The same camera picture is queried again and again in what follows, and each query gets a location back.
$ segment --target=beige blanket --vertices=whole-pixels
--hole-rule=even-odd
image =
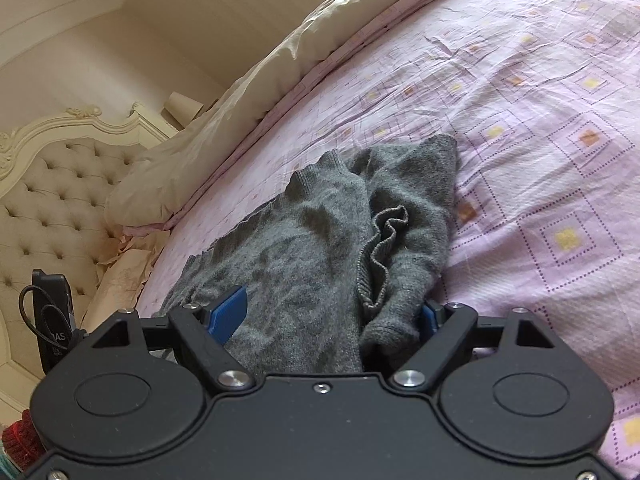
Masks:
[[[327,0],[187,129],[147,150],[107,200],[124,226],[164,223],[318,62],[399,0]]]

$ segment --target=sweater sleeve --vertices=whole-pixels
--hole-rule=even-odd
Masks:
[[[418,348],[417,316],[447,261],[456,141],[377,146],[349,166],[366,181],[372,217],[356,279],[360,352],[366,367],[384,360],[396,368]]]

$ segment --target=cream carved wood frame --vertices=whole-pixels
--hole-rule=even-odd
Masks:
[[[140,103],[133,105],[123,124],[106,123],[100,115],[96,106],[68,108],[63,114],[34,121],[12,132],[0,132],[0,199],[20,181],[38,153],[58,140],[93,139],[110,146],[139,144],[151,148],[177,133],[159,114]],[[8,425],[28,407],[40,377],[12,358],[10,330],[2,313],[9,307],[0,306],[0,424]],[[17,304],[11,308],[17,311]]]

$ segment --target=lampshade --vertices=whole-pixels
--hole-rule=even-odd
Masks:
[[[172,92],[164,103],[164,108],[184,127],[196,118],[203,106],[204,104],[178,92]]]

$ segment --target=mattress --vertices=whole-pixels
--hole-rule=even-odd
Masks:
[[[603,457],[640,470],[640,0],[436,0],[337,66],[175,227],[138,303],[327,150],[458,140],[434,295],[525,306],[610,386]]]

